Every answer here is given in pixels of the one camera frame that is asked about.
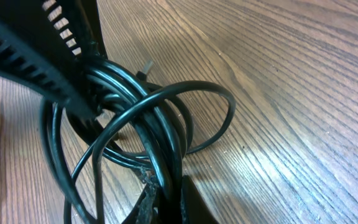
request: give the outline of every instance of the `black cord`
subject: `black cord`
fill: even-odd
[[[101,158],[115,162],[141,174],[153,170],[158,185],[168,204],[179,204],[182,178],[182,159],[186,154],[198,152],[218,140],[234,116],[236,102],[225,88],[210,82],[186,81],[161,87],[139,80],[135,75],[103,58],[92,58],[85,63],[84,71],[92,83],[92,91],[101,107],[115,113],[103,128],[96,120],[83,120],[70,112],[68,120],[85,143],[90,145],[70,175],[62,150],[60,123],[62,111],[58,104],[42,101],[40,127],[47,164],[53,178],[65,194],[64,223],[71,223],[71,206],[85,223],[104,223]],[[176,95],[187,91],[210,91],[227,99],[229,108],[219,131],[209,140],[189,149],[193,140],[193,120],[188,108]],[[185,129],[178,116],[165,100],[171,101],[183,115]],[[145,153],[124,152],[111,139],[125,124],[136,130]],[[75,182],[86,161],[92,157],[96,194],[94,218],[84,206]],[[136,206],[124,223],[134,220],[136,210],[150,189],[148,183]]]

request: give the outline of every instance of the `black wire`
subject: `black wire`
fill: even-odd
[[[62,109],[58,104],[43,100],[41,104],[40,126],[42,144],[47,164],[53,178],[65,194],[64,222],[71,223],[71,206],[85,223],[104,223],[103,188],[101,178],[101,158],[132,169],[141,175],[145,170],[153,170],[162,189],[165,200],[170,205],[178,205],[182,177],[182,159],[185,154],[204,149],[226,131],[234,116],[236,102],[225,88],[210,82],[186,81],[161,87],[140,81],[135,75],[120,65],[103,58],[92,58],[84,67],[87,79],[92,83],[95,97],[104,109],[115,113],[105,128],[96,120],[77,118],[67,111],[68,120],[87,144],[84,153],[72,174],[68,170],[60,139]],[[187,91],[210,91],[227,99],[229,108],[219,131],[209,140],[189,149],[193,140],[193,119],[184,102],[176,95]],[[185,128],[178,116],[165,100],[171,101],[182,114]],[[130,123],[142,141],[145,153],[124,152],[111,139]],[[84,206],[75,187],[75,182],[86,161],[92,157],[96,218]],[[124,223],[136,220],[139,205],[147,194],[148,183],[137,201],[137,205]]]

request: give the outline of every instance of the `wire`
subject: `wire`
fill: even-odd
[[[67,111],[68,120],[85,143],[90,145],[70,174],[62,150],[60,125],[63,108],[57,103],[43,100],[40,112],[42,144],[53,178],[65,194],[64,223],[71,223],[71,206],[85,223],[104,223],[101,159],[105,157],[120,166],[132,169],[138,176],[142,171],[153,170],[165,200],[170,205],[180,201],[182,159],[186,154],[198,152],[218,140],[229,127],[236,102],[225,88],[210,82],[186,81],[169,86],[158,86],[139,80],[120,65],[103,58],[91,58],[84,71],[92,83],[92,92],[102,109],[114,112],[114,117],[103,128],[96,120],[77,118]],[[209,91],[225,97],[227,115],[218,132],[204,143],[189,148],[193,140],[194,124],[189,109],[178,94],[188,91]],[[173,108],[177,107],[185,121],[182,126]],[[142,141],[145,152],[124,152],[111,139],[130,123]],[[96,218],[85,208],[75,187],[79,173],[91,158],[96,195]],[[152,183],[148,183],[124,223],[136,220],[137,211]]]

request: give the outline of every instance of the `cord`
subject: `cord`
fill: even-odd
[[[63,108],[57,103],[43,99],[40,109],[40,130],[44,154],[53,178],[65,195],[64,223],[71,223],[71,206],[74,206],[84,223],[104,223],[102,157],[130,168],[138,175],[141,175],[143,170],[153,170],[156,184],[161,188],[165,200],[170,205],[178,205],[182,159],[186,154],[204,149],[223,135],[234,116],[236,102],[233,95],[217,84],[204,81],[185,81],[165,87],[158,86],[139,80],[122,66],[99,57],[89,58],[83,64],[83,70],[87,80],[91,82],[91,91],[95,100],[102,109],[114,112],[114,116],[103,128],[96,120],[77,118],[66,111],[70,125],[89,145],[72,174],[65,162],[60,139]],[[195,90],[217,93],[225,97],[229,107],[219,131],[199,146],[190,148],[193,140],[193,119],[189,109],[177,95]],[[185,127],[165,100],[171,101],[177,107],[183,116]],[[136,130],[145,152],[124,152],[111,140],[127,123],[130,123]],[[96,218],[86,210],[75,187],[78,175],[89,158],[93,165]],[[136,220],[134,219],[135,211],[139,209],[151,184],[149,182],[146,185],[136,206],[124,223]]]

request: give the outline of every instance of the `wooden surface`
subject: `wooden surface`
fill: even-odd
[[[184,160],[221,223],[358,223],[358,1],[99,0],[99,8],[111,60],[136,72],[151,59],[155,83],[208,80],[235,94],[227,133]],[[207,139],[226,104],[202,92],[182,98],[196,142]],[[63,222],[39,103],[0,78],[0,223]],[[62,129],[72,168],[86,145],[67,121]],[[125,150],[142,150],[133,129],[120,136]],[[143,186],[110,162],[103,177],[106,221],[120,223]],[[77,186],[92,210],[90,165]]]

